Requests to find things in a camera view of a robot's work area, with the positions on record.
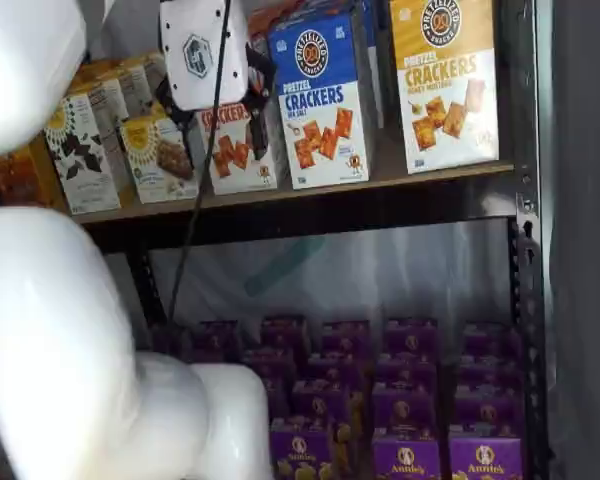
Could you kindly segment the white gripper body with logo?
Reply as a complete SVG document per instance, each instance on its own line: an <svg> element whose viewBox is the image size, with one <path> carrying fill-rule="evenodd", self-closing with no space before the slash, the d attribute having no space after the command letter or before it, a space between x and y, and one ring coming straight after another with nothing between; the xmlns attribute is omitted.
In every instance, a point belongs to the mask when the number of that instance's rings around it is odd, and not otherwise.
<svg viewBox="0 0 600 480"><path fill-rule="evenodd" d="M248 88L247 19L240 1L164 1L160 37L176 106L204 110Z"/></svg>

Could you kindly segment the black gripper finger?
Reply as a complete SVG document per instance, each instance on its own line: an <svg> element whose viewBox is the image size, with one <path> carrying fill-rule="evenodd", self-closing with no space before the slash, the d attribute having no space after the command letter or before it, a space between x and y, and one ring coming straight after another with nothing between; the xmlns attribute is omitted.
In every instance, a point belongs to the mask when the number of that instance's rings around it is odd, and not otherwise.
<svg viewBox="0 0 600 480"><path fill-rule="evenodd" d="M246 139L254 152L256 161L264 157L269 147L266 120L269 105L270 98L259 93L247 93L243 98L243 106L250 116Z"/></svg>
<svg viewBox="0 0 600 480"><path fill-rule="evenodd" d="M267 55L256 51L250 44L245 48L249 69L249 90L269 99L273 92L276 65Z"/></svg>

